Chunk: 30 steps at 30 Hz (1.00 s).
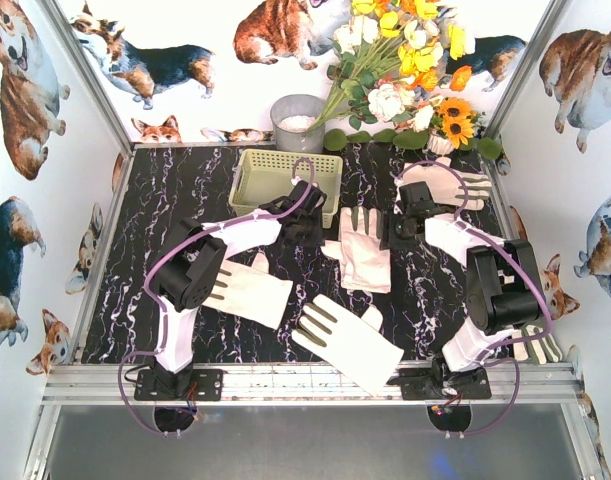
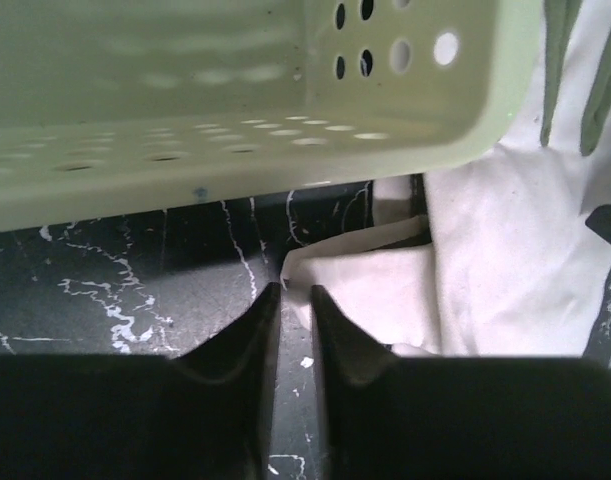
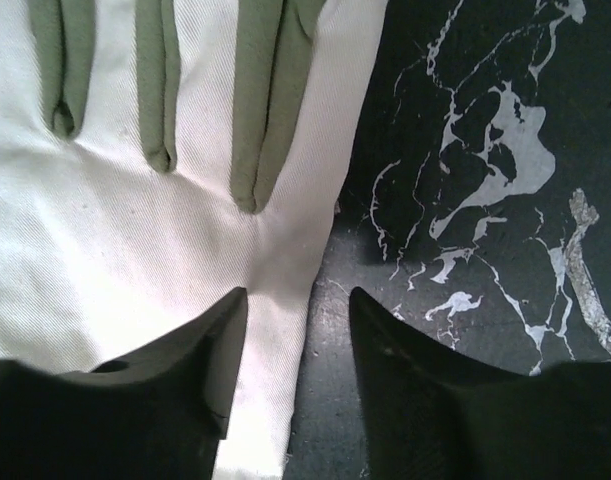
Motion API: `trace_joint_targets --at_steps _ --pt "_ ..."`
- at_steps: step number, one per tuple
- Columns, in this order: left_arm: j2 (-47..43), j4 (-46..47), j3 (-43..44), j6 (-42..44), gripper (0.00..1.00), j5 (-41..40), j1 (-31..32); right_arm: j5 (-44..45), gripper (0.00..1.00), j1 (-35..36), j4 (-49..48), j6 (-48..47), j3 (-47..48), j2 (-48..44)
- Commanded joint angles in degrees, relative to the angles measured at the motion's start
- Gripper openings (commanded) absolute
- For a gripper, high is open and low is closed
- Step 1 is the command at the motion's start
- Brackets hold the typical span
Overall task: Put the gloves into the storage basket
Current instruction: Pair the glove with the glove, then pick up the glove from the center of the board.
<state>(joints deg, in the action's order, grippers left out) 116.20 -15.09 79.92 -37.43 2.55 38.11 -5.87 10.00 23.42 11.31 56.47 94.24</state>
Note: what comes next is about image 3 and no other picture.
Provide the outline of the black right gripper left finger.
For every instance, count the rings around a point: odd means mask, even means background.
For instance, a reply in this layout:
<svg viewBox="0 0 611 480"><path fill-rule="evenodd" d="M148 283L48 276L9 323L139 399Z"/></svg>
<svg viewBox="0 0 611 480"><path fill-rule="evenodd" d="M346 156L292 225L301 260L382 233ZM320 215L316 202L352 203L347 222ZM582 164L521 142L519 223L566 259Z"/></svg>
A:
<svg viewBox="0 0 611 480"><path fill-rule="evenodd" d="M0 479L208 479L228 431L247 293L89 372L0 360Z"/></svg>

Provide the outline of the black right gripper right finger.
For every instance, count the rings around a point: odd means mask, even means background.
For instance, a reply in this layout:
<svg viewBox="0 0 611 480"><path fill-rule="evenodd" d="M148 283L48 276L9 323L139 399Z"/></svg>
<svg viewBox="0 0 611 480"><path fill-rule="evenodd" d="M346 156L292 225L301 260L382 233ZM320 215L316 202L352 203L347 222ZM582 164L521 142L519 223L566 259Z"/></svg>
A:
<svg viewBox="0 0 611 480"><path fill-rule="evenodd" d="M611 362L506 371L360 288L349 322L372 478L611 479Z"/></svg>

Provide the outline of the white glove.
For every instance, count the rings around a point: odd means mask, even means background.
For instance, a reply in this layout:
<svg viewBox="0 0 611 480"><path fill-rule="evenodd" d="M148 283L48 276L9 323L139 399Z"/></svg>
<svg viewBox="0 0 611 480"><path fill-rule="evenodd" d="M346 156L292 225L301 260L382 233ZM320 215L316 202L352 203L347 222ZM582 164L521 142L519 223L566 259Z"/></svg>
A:
<svg viewBox="0 0 611 480"><path fill-rule="evenodd" d="M89 372L243 288L208 479L285 470L383 1L0 1L0 360Z"/></svg>

